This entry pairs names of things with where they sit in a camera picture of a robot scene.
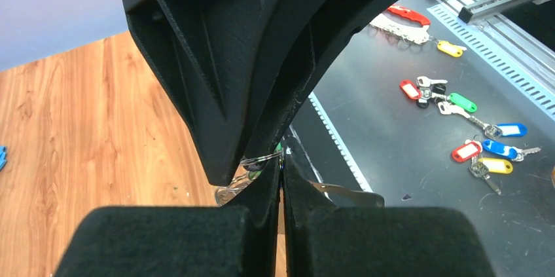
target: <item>white wall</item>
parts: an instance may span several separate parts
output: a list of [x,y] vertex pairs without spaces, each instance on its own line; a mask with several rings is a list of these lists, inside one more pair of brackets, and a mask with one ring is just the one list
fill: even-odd
[[125,30],[121,0],[0,0],[0,70]]

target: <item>blue key tag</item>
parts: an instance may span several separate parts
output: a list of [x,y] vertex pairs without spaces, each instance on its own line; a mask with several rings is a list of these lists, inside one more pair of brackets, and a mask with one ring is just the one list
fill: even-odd
[[515,159],[518,155],[518,152],[514,149],[514,147],[499,143],[498,141],[486,139],[482,142],[482,146],[485,151],[489,151],[490,153],[494,153],[505,158]]
[[501,136],[506,138],[525,136],[528,133],[528,129],[522,123],[501,123],[497,126],[503,131]]

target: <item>yellow key tag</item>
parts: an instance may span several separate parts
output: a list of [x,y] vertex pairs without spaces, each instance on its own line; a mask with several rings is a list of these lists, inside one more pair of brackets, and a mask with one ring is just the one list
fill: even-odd
[[456,45],[453,45],[452,43],[449,43],[449,41],[445,41],[445,40],[440,40],[437,43],[437,48],[441,52],[445,52],[455,58],[459,58],[460,56],[462,56],[463,51],[466,50],[466,47],[464,46],[456,46]]
[[505,159],[497,158],[480,158],[479,162],[483,163],[490,172],[495,174],[509,174],[512,172],[512,164]]

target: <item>wood grain surface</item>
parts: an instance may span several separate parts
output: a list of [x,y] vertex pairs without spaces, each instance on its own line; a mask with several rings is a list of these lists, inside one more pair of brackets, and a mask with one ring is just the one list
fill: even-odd
[[99,206],[215,205],[185,123],[128,33],[0,73],[0,110],[0,276],[50,276]]

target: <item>gray work surface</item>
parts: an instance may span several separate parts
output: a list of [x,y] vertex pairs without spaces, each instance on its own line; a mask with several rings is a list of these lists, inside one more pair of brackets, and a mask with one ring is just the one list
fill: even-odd
[[[434,24],[426,9],[435,0],[398,4],[429,17],[432,36],[464,45]],[[475,102],[474,115],[484,122],[528,127],[525,137],[498,139],[519,148],[542,147],[523,162],[513,162],[513,173],[491,174],[502,196],[471,175],[469,162],[456,163],[450,156],[481,131],[459,115],[441,115],[433,103],[418,108],[399,88],[403,79],[416,82],[418,76],[448,80],[447,92]],[[478,55],[467,51],[453,58],[433,42],[408,48],[366,28],[353,37],[314,92],[387,206],[457,209],[475,226],[498,276],[555,276],[555,189],[550,178],[555,124]],[[406,194],[412,199],[403,201]]]

